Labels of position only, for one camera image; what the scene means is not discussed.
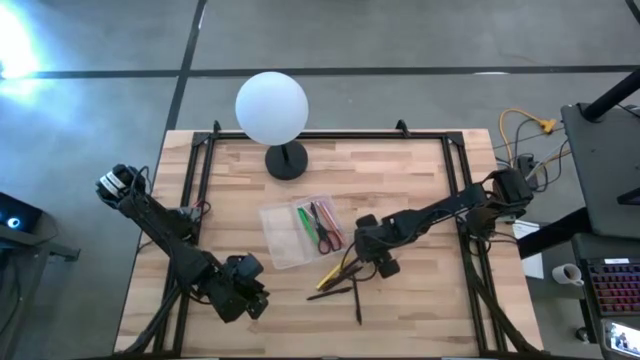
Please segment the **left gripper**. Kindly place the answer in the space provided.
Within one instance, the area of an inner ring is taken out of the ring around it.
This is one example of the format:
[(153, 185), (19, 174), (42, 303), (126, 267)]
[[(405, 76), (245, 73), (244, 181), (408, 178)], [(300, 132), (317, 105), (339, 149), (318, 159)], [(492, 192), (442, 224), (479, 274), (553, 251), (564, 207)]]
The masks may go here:
[(243, 314), (257, 320), (269, 305), (265, 285), (252, 278), (210, 279), (204, 283), (204, 293), (224, 323)]

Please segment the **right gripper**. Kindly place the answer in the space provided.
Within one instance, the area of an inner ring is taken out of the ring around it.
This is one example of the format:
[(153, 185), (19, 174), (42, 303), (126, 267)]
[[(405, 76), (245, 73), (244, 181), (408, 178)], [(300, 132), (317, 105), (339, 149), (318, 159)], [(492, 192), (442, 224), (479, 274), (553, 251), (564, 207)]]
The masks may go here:
[(406, 235), (396, 228), (390, 217), (378, 220), (373, 214), (362, 216), (356, 220), (354, 231), (355, 250), (362, 261), (375, 261), (377, 270), (383, 279), (387, 279), (400, 272), (400, 266), (396, 259), (382, 258), (391, 249), (400, 247), (406, 243)]

